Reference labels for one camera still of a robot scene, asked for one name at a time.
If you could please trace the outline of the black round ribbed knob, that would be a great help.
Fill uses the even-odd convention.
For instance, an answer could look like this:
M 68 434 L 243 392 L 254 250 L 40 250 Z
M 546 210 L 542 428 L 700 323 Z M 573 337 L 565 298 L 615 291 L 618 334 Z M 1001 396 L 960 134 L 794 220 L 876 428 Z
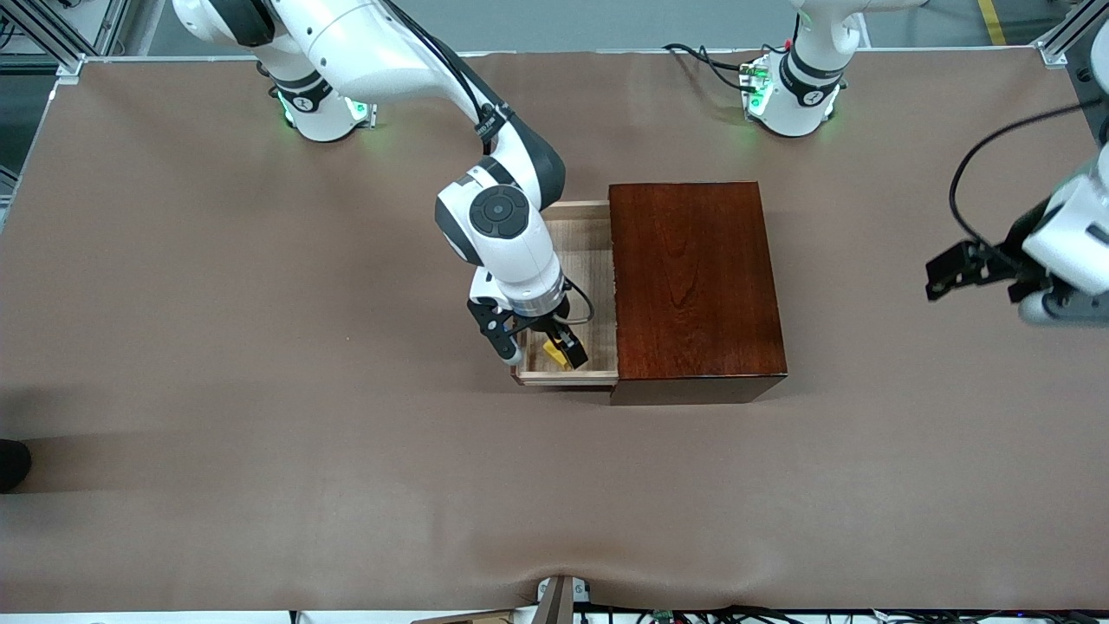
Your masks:
M 29 475 L 33 459 L 21 441 L 0 439 L 0 494 L 7 494 Z

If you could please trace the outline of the paper table cover sheet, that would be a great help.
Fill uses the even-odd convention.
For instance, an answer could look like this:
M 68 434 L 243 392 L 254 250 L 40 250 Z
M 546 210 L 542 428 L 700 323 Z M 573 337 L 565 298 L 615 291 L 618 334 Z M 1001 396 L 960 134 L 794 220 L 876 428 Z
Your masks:
M 0 236 L 0 612 L 1109 608 L 1109 330 L 926 301 L 975 142 L 1074 101 L 1030 49 L 864 51 L 804 140 L 665 53 L 471 60 L 613 183 L 755 180 L 788 377 L 745 406 L 517 386 L 433 223 L 439 100 L 314 145 L 250 61 L 88 64 Z

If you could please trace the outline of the light wood drawer white handle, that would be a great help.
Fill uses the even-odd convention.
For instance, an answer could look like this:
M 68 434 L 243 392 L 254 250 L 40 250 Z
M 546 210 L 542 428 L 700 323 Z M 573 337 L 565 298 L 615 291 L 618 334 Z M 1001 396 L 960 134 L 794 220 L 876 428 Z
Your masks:
M 615 340 L 613 241 L 606 200 L 560 201 L 542 211 L 567 279 L 586 290 L 593 301 L 590 323 L 574 328 L 586 347 L 587 362 L 570 370 L 554 362 L 545 348 L 547 336 L 519 336 L 522 364 L 510 372 L 519 386 L 542 388 L 611 388 L 618 380 Z

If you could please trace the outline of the dark wooden drawer cabinet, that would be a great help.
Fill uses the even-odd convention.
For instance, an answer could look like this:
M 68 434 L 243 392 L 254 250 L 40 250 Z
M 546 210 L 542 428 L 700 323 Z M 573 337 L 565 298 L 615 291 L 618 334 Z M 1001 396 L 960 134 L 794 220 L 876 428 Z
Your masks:
M 760 186 L 615 183 L 614 406 L 745 405 L 788 377 Z

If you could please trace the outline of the brown cardboard piece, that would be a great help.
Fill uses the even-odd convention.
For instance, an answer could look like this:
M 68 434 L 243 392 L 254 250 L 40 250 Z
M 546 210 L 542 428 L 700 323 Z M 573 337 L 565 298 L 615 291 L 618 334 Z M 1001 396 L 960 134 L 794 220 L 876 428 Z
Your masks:
M 462 614 L 447 614 L 428 618 L 413 620 L 409 624 L 532 624 L 535 612 L 520 608 L 500 608 L 500 611 L 478 611 Z

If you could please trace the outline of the grey metal bracket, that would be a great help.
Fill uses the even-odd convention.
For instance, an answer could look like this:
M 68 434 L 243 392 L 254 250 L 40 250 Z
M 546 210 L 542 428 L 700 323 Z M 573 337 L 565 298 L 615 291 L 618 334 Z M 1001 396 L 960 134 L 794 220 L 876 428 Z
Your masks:
M 537 589 L 538 604 L 530 624 L 587 624 L 579 607 L 591 601 L 589 582 L 583 577 L 554 575 Z

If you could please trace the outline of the aluminium frame profile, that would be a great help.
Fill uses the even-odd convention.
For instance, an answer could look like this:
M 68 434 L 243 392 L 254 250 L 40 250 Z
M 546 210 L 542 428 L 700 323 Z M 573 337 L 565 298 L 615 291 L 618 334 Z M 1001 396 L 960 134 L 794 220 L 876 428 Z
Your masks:
M 1057 25 L 1039 35 L 1031 47 L 1039 51 L 1042 67 L 1066 67 L 1066 52 L 1086 32 L 1099 27 L 1109 17 L 1109 0 L 1079 0 Z
M 0 0 L 0 75 L 74 75 L 123 50 L 133 0 Z

